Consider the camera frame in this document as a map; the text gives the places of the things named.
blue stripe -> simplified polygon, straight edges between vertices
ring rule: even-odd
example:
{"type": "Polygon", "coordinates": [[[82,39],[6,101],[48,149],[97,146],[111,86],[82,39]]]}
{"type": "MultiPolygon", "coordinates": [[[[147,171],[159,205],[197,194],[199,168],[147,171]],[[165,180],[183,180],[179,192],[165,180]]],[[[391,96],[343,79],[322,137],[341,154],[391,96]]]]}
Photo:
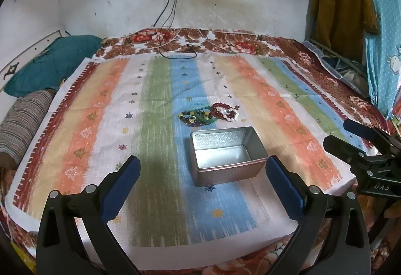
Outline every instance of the blue stripe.
{"type": "MultiPolygon", "coordinates": [[[[200,243],[202,240],[224,238],[226,235],[237,234],[237,229],[245,232],[256,228],[256,221],[252,218],[236,183],[215,185],[216,189],[211,192],[206,191],[205,187],[194,185],[188,170],[189,136],[193,128],[181,122],[178,114],[184,110],[208,106],[209,102],[198,75],[195,59],[170,61],[178,173],[180,189],[185,200],[186,225],[191,242],[200,243]],[[223,215],[214,218],[212,211],[215,209],[220,209],[223,215]]],[[[215,124],[202,127],[202,129],[215,128],[215,124]]]]}
{"type": "Polygon", "coordinates": [[[311,98],[311,100],[315,102],[316,106],[319,107],[324,112],[324,114],[326,114],[334,122],[336,127],[345,136],[345,138],[347,138],[347,141],[351,145],[368,151],[360,137],[344,129],[342,125],[343,120],[337,115],[337,113],[335,113],[333,108],[320,95],[315,93],[314,89],[312,89],[308,83],[299,79],[297,77],[297,74],[288,69],[288,67],[283,63],[282,60],[277,58],[272,58],[271,60],[283,71],[283,73],[285,73],[286,76],[288,76],[290,80],[292,80],[299,87],[299,89],[301,89],[306,95],[311,98]]]}

person's finger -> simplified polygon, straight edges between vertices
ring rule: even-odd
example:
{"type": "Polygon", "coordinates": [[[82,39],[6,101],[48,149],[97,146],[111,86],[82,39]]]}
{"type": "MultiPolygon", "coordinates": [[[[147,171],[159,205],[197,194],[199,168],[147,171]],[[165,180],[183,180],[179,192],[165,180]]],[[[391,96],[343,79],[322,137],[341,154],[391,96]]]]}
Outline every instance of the person's finger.
{"type": "Polygon", "coordinates": [[[401,216],[401,200],[396,201],[384,211],[384,217],[396,218],[401,216]]]}

teal pillow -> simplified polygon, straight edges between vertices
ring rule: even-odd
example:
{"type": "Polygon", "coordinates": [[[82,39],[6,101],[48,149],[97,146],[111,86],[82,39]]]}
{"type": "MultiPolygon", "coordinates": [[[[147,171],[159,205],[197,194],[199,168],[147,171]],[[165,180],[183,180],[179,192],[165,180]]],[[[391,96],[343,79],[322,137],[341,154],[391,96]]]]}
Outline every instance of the teal pillow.
{"type": "Polygon", "coordinates": [[[71,76],[84,58],[95,54],[101,41],[93,35],[59,37],[21,68],[5,85],[4,91],[21,97],[46,88],[58,90],[61,81],[71,76]]]}

colorful striped bedsheet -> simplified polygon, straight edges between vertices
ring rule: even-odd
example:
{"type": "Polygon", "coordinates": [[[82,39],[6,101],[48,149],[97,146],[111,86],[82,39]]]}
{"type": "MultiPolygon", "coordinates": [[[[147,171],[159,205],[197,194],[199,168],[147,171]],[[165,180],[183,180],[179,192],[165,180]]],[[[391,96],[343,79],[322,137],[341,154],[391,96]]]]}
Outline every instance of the colorful striped bedsheet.
{"type": "Polygon", "coordinates": [[[240,106],[240,118],[204,129],[253,126],[270,155],[326,192],[341,193],[354,178],[324,152],[328,134],[369,153],[343,129],[347,111],[288,58],[206,52],[189,60],[147,53],[86,59],[56,95],[25,155],[5,199],[7,212],[36,231],[52,189],[80,192],[136,155],[140,179],[109,227],[139,269],[206,266],[267,246],[296,223],[263,171],[208,187],[195,187],[190,177],[193,129],[178,114],[218,101],[240,106]]]}

bed headboard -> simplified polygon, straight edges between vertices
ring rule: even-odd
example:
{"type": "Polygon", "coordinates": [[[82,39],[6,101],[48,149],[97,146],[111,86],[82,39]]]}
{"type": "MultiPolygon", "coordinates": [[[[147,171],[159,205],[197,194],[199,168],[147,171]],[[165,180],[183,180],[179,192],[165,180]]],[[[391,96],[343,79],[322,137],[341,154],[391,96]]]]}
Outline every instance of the bed headboard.
{"type": "Polygon", "coordinates": [[[17,100],[16,97],[7,95],[3,92],[3,88],[7,81],[11,79],[13,74],[20,70],[25,64],[31,61],[35,56],[40,54],[47,46],[55,41],[58,37],[65,37],[65,32],[59,29],[46,37],[37,41],[35,44],[28,47],[25,51],[20,53],[14,59],[12,59],[1,71],[0,71],[0,122],[4,119],[9,108],[17,100]]]}

